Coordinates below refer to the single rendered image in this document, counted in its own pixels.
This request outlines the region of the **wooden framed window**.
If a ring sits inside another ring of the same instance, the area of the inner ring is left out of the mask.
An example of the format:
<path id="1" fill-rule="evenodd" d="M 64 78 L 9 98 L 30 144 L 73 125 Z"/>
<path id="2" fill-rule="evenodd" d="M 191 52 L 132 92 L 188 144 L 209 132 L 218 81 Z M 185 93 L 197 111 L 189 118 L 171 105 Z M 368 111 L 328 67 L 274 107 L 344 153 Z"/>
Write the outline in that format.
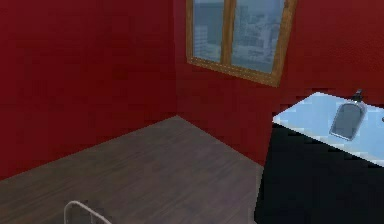
<path id="1" fill-rule="evenodd" d="M 298 0 L 186 0 L 189 64 L 280 84 Z"/>

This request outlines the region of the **black cabinet with pale worktop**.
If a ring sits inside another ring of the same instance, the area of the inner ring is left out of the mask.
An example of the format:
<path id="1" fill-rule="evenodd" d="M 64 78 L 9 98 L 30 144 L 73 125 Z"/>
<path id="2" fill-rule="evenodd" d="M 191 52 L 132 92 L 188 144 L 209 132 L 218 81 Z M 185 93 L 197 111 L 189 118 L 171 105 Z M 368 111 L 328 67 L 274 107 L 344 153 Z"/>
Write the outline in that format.
<path id="1" fill-rule="evenodd" d="M 355 138 L 329 133 L 351 98 L 316 92 L 273 117 L 256 224 L 384 224 L 384 109 L 362 99 Z"/>

